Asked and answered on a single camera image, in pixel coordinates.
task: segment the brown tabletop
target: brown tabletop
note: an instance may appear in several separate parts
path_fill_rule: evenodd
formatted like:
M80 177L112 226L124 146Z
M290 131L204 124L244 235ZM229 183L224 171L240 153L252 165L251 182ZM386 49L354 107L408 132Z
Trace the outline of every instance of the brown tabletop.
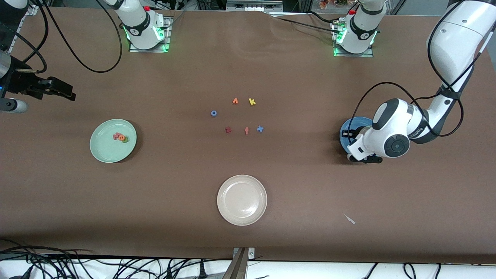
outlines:
M101 10L53 12L85 63L114 63L117 39ZM28 112L0 115L0 235L114 255L228 258L232 247L250 246L275 260L494 263L496 82L487 53L454 135L374 165L348 162L338 140L378 82L416 97L436 92L425 47L436 21L386 16L374 58L346 58L333 56L325 31L261 12L187 12L168 53L125 51L105 74L80 66L50 25L41 76L70 83L77 98L14 96ZM41 15L21 34L37 44ZM13 55L29 52L18 41ZM41 67L37 57L29 63ZM408 99L379 87L358 115L372 117L394 97ZM458 117L455 108L443 132ZM139 140L125 161L105 164L89 139L113 118L132 122ZM226 222L216 205L220 185L237 174L259 179L268 195L264 216L246 227Z

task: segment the round plate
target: round plate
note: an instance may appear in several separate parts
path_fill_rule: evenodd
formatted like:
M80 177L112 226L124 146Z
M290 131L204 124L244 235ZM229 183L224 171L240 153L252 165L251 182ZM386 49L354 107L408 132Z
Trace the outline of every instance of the round plate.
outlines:
M251 225L265 212L267 192L256 178L236 175L220 187L217 207L227 222L237 226Z
M127 137L128 142L114 139L116 133ZM100 124L90 139L91 154L104 163L115 163L126 158L135 145L136 130L131 123L122 119L112 119Z
M346 153L350 153L348 150L348 146L350 145L350 142L348 141L348 137L342 137L342 131L348 129L348 125L350 124L350 119L348 119L343 126L341 126L341 130L339 130L339 141L341 142L341 146L344 148ZM372 125L372 119L369 119L367 117L362 117L362 116L355 116L353 118L353 122L351 123L351 128L350 129L356 129L361 126L371 126Z

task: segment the blue disc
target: blue disc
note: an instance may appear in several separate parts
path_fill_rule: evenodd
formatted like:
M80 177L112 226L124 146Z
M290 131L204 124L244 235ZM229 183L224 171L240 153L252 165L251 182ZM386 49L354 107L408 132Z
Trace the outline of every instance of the blue disc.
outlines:
M350 145L350 142L348 141L348 137L343 137L343 130L348 129L348 125L350 124L350 119L346 120L346 122L341 126L341 129L339 130L339 141L341 142L341 146L344 148L346 153L350 153L348 150L348 145ZM353 122L351 123L350 129L354 130L357 129L358 127L361 126L372 126L372 119L367 118L367 117L362 117L362 116L356 116L353 118Z

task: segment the black circular joint cap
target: black circular joint cap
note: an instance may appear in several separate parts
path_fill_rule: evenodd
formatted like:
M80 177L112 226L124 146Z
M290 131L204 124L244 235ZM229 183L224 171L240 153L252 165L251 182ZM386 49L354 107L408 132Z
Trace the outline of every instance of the black circular joint cap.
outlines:
M404 135L394 135L389 137L384 144L386 155L392 158L405 154L410 148L410 140Z

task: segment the green plate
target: green plate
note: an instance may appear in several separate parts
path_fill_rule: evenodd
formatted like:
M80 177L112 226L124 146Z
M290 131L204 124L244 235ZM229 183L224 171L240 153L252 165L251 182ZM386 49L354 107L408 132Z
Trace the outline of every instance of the green plate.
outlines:
M127 142L114 139L120 133L127 137ZM91 135L90 150L93 156L104 163L115 163L131 154L136 145L136 130L126 120L111 119L100 124Z

